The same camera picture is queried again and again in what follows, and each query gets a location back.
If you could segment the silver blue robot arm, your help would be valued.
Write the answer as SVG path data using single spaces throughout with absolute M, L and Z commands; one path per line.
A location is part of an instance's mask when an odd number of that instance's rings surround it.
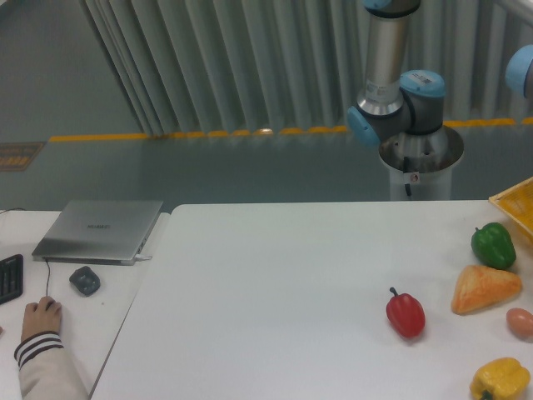
M 443 125 L 446 85 L 427 70 L 403 73 L 410 16 L 419 1 L 365 1 L 370 14 L 364 88 L 347 111 L 361 143 L 377 146 L 399 133 L 432 134 Z

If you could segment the beige striped sleeve forearm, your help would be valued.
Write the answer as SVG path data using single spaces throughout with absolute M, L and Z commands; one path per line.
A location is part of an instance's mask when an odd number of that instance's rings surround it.
M 57 332 L 21 341 L 14 351 L 22 399 L 89 399 L 89 394 Z

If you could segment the person's right hand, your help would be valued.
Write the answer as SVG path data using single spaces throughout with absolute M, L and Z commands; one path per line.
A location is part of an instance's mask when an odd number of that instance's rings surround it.
M 47 312 L 39 312 L 36 310 L 38 303 L 30 302 L 25 307 L 22 320 L 22 342 L 44 332 L 60 333 L 62 304 L 57 302 L 55 307 L 51 307 Z

